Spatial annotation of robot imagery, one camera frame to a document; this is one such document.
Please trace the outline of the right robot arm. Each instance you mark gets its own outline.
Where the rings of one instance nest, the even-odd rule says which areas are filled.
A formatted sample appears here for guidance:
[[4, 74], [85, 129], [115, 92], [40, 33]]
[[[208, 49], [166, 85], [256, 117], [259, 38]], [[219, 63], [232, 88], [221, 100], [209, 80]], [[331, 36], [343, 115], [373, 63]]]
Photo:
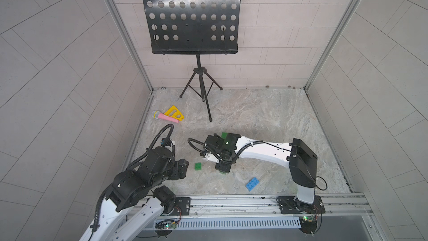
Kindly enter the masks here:
[[205, 142], [193, 138], [187, 140], [188, 144], [200, 153], [200, 156], [214, 162], [215, 169], [228, 174], [240, 158], [252, 158], [274, 163], [288, 168], [292, 181], [297, 185], [296, 196], [279, 196], [282, 214], [303, 214], [314, 216], [325, 213], [321, 198], [315, 190], [326, 190], [317, 185], [318, 156], [298, 138], [291, 143], [272, 143], [257, 141], [234, 133], [223, 133], [207, 136]]

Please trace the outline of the blue lego brick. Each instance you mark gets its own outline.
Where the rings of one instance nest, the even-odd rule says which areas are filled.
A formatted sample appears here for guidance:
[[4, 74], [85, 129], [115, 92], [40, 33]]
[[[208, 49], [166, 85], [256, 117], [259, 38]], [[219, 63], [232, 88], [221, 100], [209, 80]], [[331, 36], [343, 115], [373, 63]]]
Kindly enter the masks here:
[[256, 177], [253, 177], [245, 184], [245, 187], [248, 191], [252, 191], [259, 185], [259, 183], [260, 181]]

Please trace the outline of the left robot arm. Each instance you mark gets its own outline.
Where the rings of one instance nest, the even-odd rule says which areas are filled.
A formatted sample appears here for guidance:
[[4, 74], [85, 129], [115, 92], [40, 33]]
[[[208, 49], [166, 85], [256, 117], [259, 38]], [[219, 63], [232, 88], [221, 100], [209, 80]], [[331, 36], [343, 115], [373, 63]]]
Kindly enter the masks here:
[[174, 126], [164, 126], [148, 150], [119, 173], [98, 198], [82, 241], [132, 241], [162, 214], [173, 211], [176, 195], [162, 183], [184, 179], [189, 163], [175, 159]]

